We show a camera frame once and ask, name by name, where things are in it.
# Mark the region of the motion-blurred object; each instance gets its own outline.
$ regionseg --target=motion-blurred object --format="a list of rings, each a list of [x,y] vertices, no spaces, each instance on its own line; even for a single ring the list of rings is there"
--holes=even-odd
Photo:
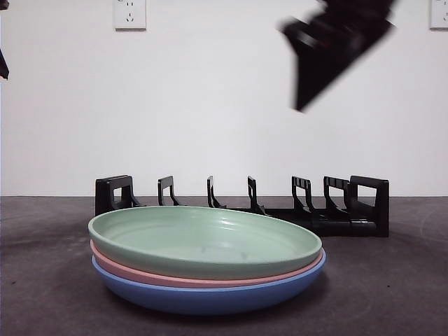
[[[0,11],[4,11],[9,8],[9,2],[8,0],[0,0]],[[3,58],[3,54],[0,50],[0,77],[3,79],[8,79],[9,70],[8,66],[6,65],[5,59]]]
[[[0,11],[4,11],[8,9],[9,1],[8,0],[0,0]]]
[[[306,24],[294,19],[282,32],[297,54],[295,109],[301,111],[391,27],[394,0],[323,0],[323,13]]]

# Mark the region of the black dish rack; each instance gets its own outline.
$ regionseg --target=black dish rack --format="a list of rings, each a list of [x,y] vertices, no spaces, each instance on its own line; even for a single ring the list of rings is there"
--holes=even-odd
[[[292,176],[291,192],[294,206],[288,208],[265,208],[257,200],[257,183],[250,176],[247,178],[249,208],[227,208],[215,196],[213,177],[207,179],[207,201],[209,207],[245,211],[263,216],[271,216],[300,225],[319,236],[389,236],[389,181],[378,178],[352,176],[350,180],[325,176],[323,191],[325,208],[316,208],[312,202],[311,182],[305,178]],[[374,205],[358,199],[358,186],[376,190]],[[121,188],[121,198],[115,201],[114,190]],[[169,196],[174,206],[182,204],[174,194],[173,176],[159,179],[157,196],[160,206],[166,206],[163,190],[169,188]],[[297,194],[299,189],[305,193],[305,204]],[[343,190],[344,208],[340,208],[330,196],[330,188]],[[134,196],[132,177],[129,175],[100,178],[95,184],[95,215],[132,207],[144,207]]]

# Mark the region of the electrical outlet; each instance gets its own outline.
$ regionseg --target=electrical outlet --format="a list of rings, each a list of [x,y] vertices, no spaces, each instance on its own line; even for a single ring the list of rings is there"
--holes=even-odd
[[[114,0],[116,31],[146,30],[146,0]]]
[[[448,0],[431,0],[430,28],[448,30]]]

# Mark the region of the plate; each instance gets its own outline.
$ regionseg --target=plate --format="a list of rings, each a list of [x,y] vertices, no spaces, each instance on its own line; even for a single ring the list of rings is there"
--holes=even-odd
[[[314,233],[254,213],[198,206],[145,206],[89,222],[98,250],[136,270],[169,277],[235,280],[292,272],[317,258]]]
[[[203,280],[203,279],[176,278],[173,276],[165,276],[139,271],[137,269],[120,265],[115,261],[108,259],[104,255],[102,255],[101,252],[98,251],[92,240],[90,241],[90,248],[93,251],[93,256],[95,257],[95,260],[97,261],[98,265],[107,272],[116,275],[117,277],[149,285],[168,286],[168,287],[189,287],[189,288],[248,286],[255,284],[263,284],[266,282],[272,282],[276,280],[282,280],[285,278],[294,277],[295,275],[310,270],[311,268],[316,266],[319,263],[319,261],[321,261],[323,256],[323,250],[321,249],[318,257],[314,259],[311,264],[308,264],[307,266],[297,269],[293,272],[275,276],[268,276],[266,278],[244,279],[244,280]]]
[[[184,315],[225,315],[276,305],[296,296],[319,275],[326,261],[296,276],[251,286],[227,288],[177,288],[148,285],[123,279],[92,263],[106,286],[118,296],[145,308]]]

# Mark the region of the dark countertop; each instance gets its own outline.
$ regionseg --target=dark countertop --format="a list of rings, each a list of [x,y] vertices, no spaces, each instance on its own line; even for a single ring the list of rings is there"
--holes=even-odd
[[[290,206],[288,197],[260,199]],[[448,197],[392,197],[389,238],[325,237],[328,261],[306,291],[261,311],[208,318],[112,294],[90,264],[93,216],[92,197],[1,198],[3,336],[448,335]]]

